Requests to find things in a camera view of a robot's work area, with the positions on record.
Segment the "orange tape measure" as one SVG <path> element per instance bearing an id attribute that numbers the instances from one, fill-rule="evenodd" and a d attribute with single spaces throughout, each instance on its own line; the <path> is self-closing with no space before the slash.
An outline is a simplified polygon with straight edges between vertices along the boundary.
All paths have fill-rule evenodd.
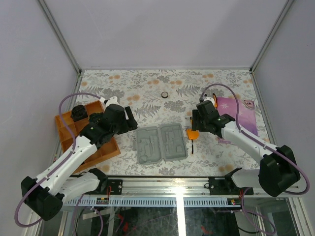
<path id="1" fill-rule="evenodd" d="M 193 142 L 194 142 L 194 140 L 196 140 L 199 137 L 199 132 L 194 131 L 192 129 L 187 129 L 186 133 L 187 133 L 188 139 L 191 141 L 191 153 L 194 154 Z"/>

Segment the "grey plastic tool case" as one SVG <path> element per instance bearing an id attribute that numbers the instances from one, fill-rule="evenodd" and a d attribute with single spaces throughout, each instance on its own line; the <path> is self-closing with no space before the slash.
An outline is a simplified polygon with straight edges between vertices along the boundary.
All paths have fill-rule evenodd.
<path id="1" fill-rule="evenodd" d="M 138 128 L 133 146 L 140 165 L 155 164 L 162 160 L 178 161 L 188 157 L 183 128 L 179 123 Z"/>

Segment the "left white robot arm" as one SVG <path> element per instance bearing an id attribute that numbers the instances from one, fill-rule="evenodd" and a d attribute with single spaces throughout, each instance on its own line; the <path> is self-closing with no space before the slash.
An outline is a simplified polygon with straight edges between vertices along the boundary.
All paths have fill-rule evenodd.
<path id="1" fill-rule="evenodd" d="M 67 179 L 114 135 L 135 130 L 137 126 L 130 107 L 110 104 L 104 112 L 91 114 L 72 147 L 35 178 L 25 177 L 22 180 L 23 203 L 42 220 L 48 221 L 70 199 L 87 192 L 104 193 L 108 187 L 107 178 L 96 169 L 75 180 Z"/>

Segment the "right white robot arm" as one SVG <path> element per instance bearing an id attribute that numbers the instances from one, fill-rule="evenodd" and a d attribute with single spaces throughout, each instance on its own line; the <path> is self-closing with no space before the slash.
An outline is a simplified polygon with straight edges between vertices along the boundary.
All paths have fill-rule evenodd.
<path id="1" fill-rule="evenodd" d="M 224 187 L 230 194 L 249 187 L 261 188 L 270 196 L 277 197 L 301 179 L 291 148 L 264 142 L 239 125 L 232 116 L 220 115 L 211 101 L 197 104 L 192 111 L 192 129 L 230 141 L 259 164 L 258 169 L 240 168 L 225 176 Z"/>

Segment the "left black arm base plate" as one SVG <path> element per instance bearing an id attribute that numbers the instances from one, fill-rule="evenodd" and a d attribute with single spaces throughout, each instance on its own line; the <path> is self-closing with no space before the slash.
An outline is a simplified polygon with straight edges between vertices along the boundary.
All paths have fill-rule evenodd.
<path id="1" fill-rule="evenodd" d="M 107 181 L 105 187 L 106 195 L 121 195 L 123 189 L 123 180 L 122 179 L 110 179 Z"/>

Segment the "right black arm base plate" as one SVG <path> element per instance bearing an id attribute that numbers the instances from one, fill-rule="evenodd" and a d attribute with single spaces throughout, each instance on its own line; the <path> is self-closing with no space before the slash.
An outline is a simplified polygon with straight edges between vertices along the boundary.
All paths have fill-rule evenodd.
<path id="1" fill-rule="evenodd" d="M 232 175 L 239 171 L 236 169 L 223 177 L 208 177 L 210 195 L 221 196 L 221 195 L 238 195 L 243 193 L 247 186 L 237 187 L 232 180 Z"/>

